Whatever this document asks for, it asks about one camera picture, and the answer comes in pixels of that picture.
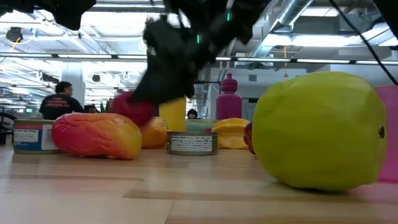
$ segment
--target bottle cap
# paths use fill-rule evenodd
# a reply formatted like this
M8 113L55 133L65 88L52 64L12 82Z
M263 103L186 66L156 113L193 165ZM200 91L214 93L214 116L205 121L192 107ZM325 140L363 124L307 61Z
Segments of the bottle cap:
M221 91L236 92L238 90L238 81L232 78L232 74L226 74L226 78L221 81Z

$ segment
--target white label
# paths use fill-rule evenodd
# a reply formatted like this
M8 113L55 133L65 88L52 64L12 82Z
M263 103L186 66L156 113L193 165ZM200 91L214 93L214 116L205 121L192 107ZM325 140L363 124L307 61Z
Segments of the white label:
M211 136L172 136L172 151L211 152Z
M42 132L42 150L57 150L55 147L54 142L51 138L51 124L43 125L43 132Z
M39 140L39 130L34 129L15 129L15 142L37 142Z

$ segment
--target pink water bottle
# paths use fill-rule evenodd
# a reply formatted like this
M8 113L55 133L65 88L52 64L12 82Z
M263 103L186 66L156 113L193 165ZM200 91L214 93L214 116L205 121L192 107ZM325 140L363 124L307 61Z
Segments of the pink water bottle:
M379 181L398 184L398 86L375 88L387 109L387 153Z
M223 94L216 99L216 119L242 118L242 98L235 94L237 89L238 81L227 74L221 81Z

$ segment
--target tin can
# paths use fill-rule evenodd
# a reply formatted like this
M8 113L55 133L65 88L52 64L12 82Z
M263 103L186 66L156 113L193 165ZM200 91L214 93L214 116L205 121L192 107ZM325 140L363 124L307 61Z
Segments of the tin can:
M52 120L16 119L14 121L14 152L17 154L62 153L51 138Z
M208 156L217 154L217 133L176 132L167 133L167 153L183 156Z

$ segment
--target table surface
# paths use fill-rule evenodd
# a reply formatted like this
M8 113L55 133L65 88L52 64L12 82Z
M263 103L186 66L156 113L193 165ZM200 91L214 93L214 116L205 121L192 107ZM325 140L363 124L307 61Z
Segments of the table surface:
M278 184L245 150L134 161L13 154L0 147L4 224L397 224L398 185L345 194Z

